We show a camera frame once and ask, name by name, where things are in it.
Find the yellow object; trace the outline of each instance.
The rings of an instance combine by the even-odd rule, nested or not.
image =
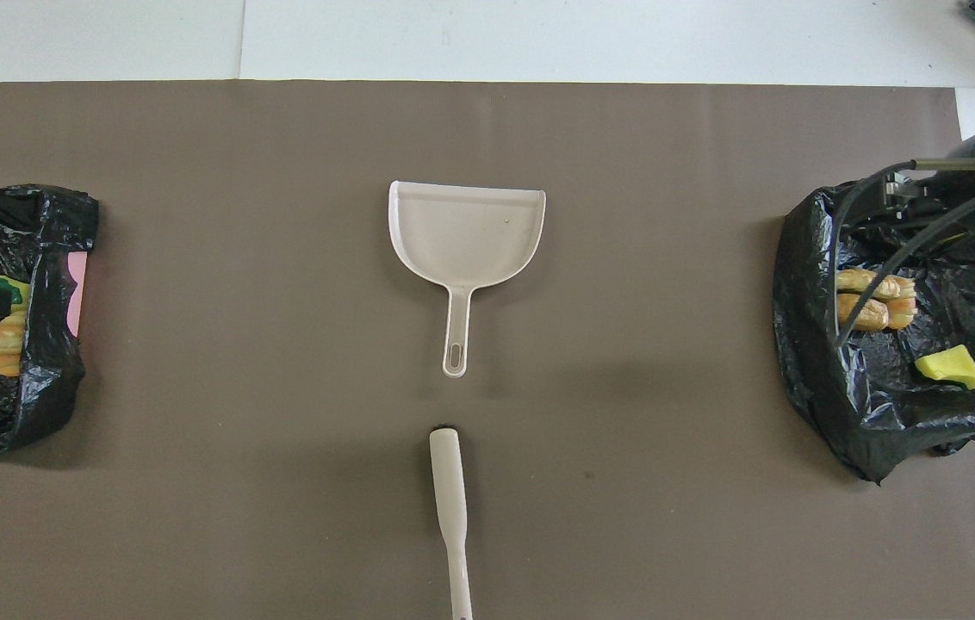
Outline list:
[[[0,276],[0,279],[10,283],[10,285],[16,287],[16,290],[20,291],[20,299],[22,299],[22,302],[14,303],[14,305],[10,306],[9,313],[19,313],[20,310],[28,310],[28,285],[8,276]]]
[[[916,369],[936,381],[956,381],[967,389],[975,388],[975,363],[964,344],[918,358]]]

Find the white brush handle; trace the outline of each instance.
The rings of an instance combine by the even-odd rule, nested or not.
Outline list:
[[[464,537],[469,532],[468,507],[464,503],[464,472],[456,431],[439,428],[430,433],[430,467],[433,497],[438,504],[438,524],[449,556],[449,596],[453,620],[472,620],[469,568],[464,557]]]

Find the dustpan handle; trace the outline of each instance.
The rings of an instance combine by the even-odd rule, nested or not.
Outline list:
[[[463,375],[468,364],[471,303],[470,289],[449,289],[449,320],[445,328],[445,350],[441,357],[441,369],[445,376],[457,378]]]

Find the white table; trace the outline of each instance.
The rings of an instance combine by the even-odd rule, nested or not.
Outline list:
[[[941,86],[975,133],[956,0],[0,0],[0,81],[232,78]]]

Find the dustpan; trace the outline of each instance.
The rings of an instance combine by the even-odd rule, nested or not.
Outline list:
[[[522,271],[542,238],[545,192],[393,181],[388,229],[400,260],[449,291],[441,369],[463,376],[472,294]]]

